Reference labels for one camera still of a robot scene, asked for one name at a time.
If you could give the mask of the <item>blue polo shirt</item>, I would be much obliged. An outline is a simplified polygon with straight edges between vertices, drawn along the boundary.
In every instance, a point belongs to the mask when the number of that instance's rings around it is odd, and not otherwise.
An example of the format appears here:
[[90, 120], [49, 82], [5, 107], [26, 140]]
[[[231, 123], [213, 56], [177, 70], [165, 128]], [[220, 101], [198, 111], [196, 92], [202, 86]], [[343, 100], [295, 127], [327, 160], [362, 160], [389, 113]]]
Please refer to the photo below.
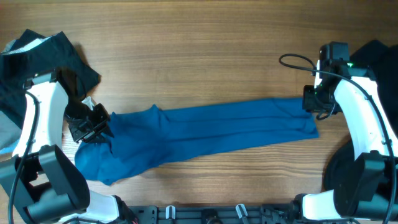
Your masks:
[[197, 156], [314, 139], [319, 136], [300, 98], [266, 98], [218, 105], [112, 113], [113, 136], [81, 143], [76, 168], [111, 185], [162, 164]]

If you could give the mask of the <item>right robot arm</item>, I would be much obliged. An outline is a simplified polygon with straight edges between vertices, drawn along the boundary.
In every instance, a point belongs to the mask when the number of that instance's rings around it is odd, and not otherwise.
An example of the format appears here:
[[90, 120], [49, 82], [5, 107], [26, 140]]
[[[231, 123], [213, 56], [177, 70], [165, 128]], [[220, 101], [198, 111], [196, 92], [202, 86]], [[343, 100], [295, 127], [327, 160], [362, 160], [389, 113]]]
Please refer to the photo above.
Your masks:
[[342, 113], [351, 140], [327, 165], [324, 191], [296, 196], [285, 216], [297, 223], [396, 221], [397, 132], [369, 59], [356, 61], [348, 44], [330, 42], [310, 71], [315, 81], [303, 89], [303, 108], [319, 120]]

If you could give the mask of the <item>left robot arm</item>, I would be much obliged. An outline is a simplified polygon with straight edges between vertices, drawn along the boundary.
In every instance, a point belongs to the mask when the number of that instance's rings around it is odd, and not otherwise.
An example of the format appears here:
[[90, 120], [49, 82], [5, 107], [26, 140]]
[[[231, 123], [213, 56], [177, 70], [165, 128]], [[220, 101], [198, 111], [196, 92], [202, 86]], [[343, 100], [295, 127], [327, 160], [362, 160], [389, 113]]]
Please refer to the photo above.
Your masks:
[[78, 96], [78, 75], [68, 68], [36, 73], [23, 82], [26, 111], [12, 157], [1, 162], [1, 186], [9, 196], [7, 220], [26, 223], [120, 223], [134, 216], [122, 200], [90, 191], [62, 151], [63, 123], [75, 142], [101, 143], [112, 136], [109, 114]]

